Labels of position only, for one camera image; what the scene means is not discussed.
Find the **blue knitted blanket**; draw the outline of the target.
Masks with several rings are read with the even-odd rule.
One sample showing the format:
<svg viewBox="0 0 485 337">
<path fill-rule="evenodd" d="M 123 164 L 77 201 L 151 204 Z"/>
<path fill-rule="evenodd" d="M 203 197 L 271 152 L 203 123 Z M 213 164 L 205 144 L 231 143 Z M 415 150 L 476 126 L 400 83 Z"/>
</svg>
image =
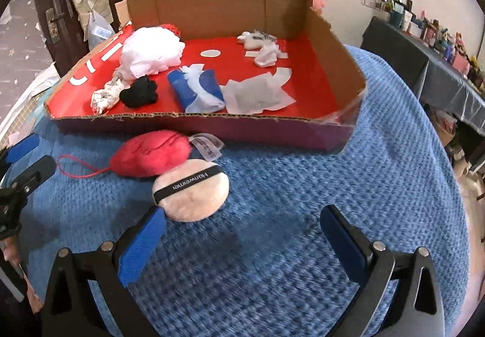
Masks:
<svg viewBox="0 0 485 337">
<path fill-rule="evenodd" d="M 324 336 L 354 296 L 321 231 L 335 204 L 348 221 L 392 250 L 426 247 L 444 307 L 446 336 L 460 316 L 470 246 L 460 189 L 423 108 L 381 57 L 346 46 L 367 95 L 344 150 L 226 143 L 219 163 L 230 193 L 212 217 L 169 221 L 128 287 L 161 336 Z M 44 155 L 72 154 L 105 166 L 125 137 L 62 134 L 45 117 L 40 144 L 9 169 L 5 184 Z M 153 205 L 153 179 L 56 172 L 29 197 L 20 245 L 44 299 L 60 248 L 91 251 L 121 234 Z"/>
</svg>

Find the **hanging plastic bag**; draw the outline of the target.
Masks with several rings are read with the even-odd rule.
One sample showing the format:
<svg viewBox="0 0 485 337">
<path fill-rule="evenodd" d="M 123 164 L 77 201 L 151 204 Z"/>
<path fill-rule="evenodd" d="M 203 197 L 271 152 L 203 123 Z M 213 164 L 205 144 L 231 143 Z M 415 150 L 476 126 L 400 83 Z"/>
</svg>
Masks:
<svg viewBox="0 0 485 337">
<path fill-rule="evenodd" d="M 115 31 L 107 20 L 96 11 L 90 12 L 90 19 L 87 26 L 87 42 L 89 50 L 98 46 L 98 44 L 108 40 L 115 34 Z"/>
</svg>

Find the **blue cloth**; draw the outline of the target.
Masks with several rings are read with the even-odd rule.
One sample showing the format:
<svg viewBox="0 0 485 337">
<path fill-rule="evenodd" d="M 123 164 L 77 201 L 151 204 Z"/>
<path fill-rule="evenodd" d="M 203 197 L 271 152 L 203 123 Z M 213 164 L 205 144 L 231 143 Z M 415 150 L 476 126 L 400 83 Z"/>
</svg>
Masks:
<svg viewBox="0 0 485 337">
<path fill-rule="evenodd" d="M 225 108 L 215 71 L 204 64 L 181 66 L 168 74 L 170 86 L 185 114 L 211 114 Z"/>
</svg>

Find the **red mesh pouf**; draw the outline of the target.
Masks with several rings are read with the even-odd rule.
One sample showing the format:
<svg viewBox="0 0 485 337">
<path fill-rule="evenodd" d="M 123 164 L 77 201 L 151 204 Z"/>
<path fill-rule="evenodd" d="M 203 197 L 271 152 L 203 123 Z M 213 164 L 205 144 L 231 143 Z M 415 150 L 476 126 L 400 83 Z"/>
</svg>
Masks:
<svg viewBox="0 0 485 337">
<path fill-rule="evenodd" d="M 167 29 L 169 31 L 171 31 L 175 36 L 177 36 L 178 38 L 181 37 L 181 32 L 180 30 L 173 24 L 171 23 L 164 23 L 164 24 L 161 24 L 160 25 L 161 28 L 163 29 Z"/>
</svg>

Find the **black knitted ball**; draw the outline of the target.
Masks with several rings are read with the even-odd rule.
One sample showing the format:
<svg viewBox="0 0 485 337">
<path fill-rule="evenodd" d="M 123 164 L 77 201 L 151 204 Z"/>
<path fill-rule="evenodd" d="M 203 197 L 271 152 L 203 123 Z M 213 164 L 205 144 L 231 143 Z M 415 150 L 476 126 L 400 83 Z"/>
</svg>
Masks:
<svg viewBox="0 0 485 337">
<path fill-rule="evenodd" d="M 147 76 L 138 78 L 119 94 L 120 102 L 130 109 L 152 105 L 158 101 L 157 84 Z"/>
</svg>

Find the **white tissue sheet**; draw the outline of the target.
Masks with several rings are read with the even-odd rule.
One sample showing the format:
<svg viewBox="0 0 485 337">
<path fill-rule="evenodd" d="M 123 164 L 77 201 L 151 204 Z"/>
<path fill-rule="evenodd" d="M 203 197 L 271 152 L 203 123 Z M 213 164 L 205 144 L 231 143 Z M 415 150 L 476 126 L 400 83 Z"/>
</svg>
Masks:
<svg viewBox="0 0 485 337">
<path fill-rule="evenodd" d="M 230 115 L 256 115 L 265 110 L 281 110 L 296 102 L 282 87 L 280 77 L 265 73 L 241 82 L 229 80 L 221 91 Z"/>
</svg>

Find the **white mesh bath pouf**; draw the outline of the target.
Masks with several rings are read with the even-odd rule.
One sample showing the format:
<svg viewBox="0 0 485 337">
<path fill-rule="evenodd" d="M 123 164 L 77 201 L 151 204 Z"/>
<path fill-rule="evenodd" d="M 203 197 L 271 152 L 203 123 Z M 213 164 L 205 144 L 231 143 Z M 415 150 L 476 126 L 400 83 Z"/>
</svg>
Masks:
<svg viewBox="0 0 485 337">
<path fill-rule="evenodd" d="M 185 43 L 162 27 L 139 28 L 122 47 L 118 74 L 131 81 L 181 64 Z"/>
</svg>

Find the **small white plush toy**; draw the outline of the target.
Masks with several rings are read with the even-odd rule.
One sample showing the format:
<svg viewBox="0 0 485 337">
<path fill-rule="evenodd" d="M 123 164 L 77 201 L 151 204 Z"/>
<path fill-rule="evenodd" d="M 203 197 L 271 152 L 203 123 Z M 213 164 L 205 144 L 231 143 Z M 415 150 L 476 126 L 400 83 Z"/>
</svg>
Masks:
<svg viewBox="0 0 485 337">
<path fill-rule="evenodd" d="M 242 44 L 246 51 L 260 50 L 263 46 L 277 43 L 277 38 L 261 31 L 244 31 L 237 37 L 238 43 Z"/>
</svg>

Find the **red plush pouch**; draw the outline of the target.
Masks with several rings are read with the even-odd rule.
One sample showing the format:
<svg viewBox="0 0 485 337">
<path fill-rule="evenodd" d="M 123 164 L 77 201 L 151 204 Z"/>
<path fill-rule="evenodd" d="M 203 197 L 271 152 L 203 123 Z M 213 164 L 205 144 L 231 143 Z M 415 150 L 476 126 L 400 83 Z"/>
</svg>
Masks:
<svg viewBox="0 0 485 337">
<path fill-rule="evenodd" d="M 193 148 L 196 148 L 206 161 L 215 161 L 221 157 L 224 143 L 210 133 L 197 133 L 188 137 L 172 130 L 158 130 L 124 142 L 104 169 L 89 165 L 73 155 L 60 155 L 58 168 L 63 175 L 76 179 L 87 179 L 108 172 L 126 178 L 150 178 L 179 167 L 188 160 Z M 90 173 L 68 173 L 62 167 L 63 160 L 75 161 L 90 169 Z"/>
</svg>

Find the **table with dark cloth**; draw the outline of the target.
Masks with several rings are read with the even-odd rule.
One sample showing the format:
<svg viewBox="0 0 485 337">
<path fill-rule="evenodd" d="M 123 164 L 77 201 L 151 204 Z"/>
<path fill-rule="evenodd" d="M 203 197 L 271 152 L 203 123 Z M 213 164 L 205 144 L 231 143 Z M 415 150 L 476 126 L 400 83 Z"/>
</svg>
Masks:
<svg viewBox="0 0 485 337">
<path fill-rule="evenodd" d="M 444 110 L 484 135 L 484 99 L 472 85 L 420 40 L 373 17 L 363 50 L 380 56 L 423 104 Z"/>
</svg>

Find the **cardboard box red lining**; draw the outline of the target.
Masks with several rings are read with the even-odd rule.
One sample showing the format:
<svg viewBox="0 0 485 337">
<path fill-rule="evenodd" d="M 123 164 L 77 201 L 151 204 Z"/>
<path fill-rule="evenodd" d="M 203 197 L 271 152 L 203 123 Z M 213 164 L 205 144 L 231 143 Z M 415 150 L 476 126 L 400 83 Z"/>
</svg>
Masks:
<svg viewBox="0 0 485 337">
<path fill-rule="evenodd" d="M 312 0 L 127 0 L 131 23 L 78 61 L 54 89 L 45 107 L 65 132 L 144 133 L 170 128 L 211 133 L 227 141 L 262 142 L 338 152 L 356 125 L 366 90 L 362 71 L 335 37 Z M 293 103 L 257 115 L 187 114 L 156 74 L 158 100 L 130 109 L 122 104 L 98 115 L 90 98 L 113 76 L 122 45 L 143 27 L 172 24 L 180 31 L 184 65 L 201 64 L 219 84 L 262 74 L 237 36 L 263 31 L 277 38 L 283 57 L 272 74 L 291 72 L 282 88 Z"/>
</svg>

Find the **small white folded cloth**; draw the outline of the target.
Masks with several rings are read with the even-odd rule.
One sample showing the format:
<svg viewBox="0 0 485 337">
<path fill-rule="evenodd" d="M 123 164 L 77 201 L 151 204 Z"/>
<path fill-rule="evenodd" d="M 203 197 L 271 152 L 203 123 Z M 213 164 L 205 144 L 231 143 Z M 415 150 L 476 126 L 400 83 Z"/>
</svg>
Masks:
<svg viewBox="0 0 485 337">
<path fill-rule="evenodd" d="M 260 68 L 275 66 L 279 58 L 279 45 L 275 42 L 261 47 L 254 58 L 254 64 Z"/>
</svg>

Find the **beige powder puff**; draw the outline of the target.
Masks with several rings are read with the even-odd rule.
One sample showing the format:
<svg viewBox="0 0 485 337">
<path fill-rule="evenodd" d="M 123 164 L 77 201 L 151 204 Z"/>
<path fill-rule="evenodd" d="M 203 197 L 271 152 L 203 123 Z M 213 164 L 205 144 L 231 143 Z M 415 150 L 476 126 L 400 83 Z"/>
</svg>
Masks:
<svg viewBox="0 0 485 337">
<path fill-rule="evenodd" d="M 197 222 L 218 212 L 229 196 L 229 176 L 214 162 L 189 159 L 160 175 L 152 187 L 156 206 L 177 222 Z"/>
</svg>

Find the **white patterned scrunchie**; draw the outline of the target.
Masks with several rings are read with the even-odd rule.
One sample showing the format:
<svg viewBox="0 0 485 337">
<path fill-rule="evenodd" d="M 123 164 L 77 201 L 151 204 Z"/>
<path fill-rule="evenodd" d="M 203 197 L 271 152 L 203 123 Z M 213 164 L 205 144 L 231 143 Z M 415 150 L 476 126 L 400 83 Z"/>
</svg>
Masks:
<svg viewBox="0 0 485 337">
<path fill-rule="evenodd" d="M 115 72 L 112 79 L 106 82 L 102 89 L 93 92 L 90 100 L 91 110 L 96 115 L 110 110 L 119 102 L 120 93 L 129 87 L 130 82 Z"/>
</svg>

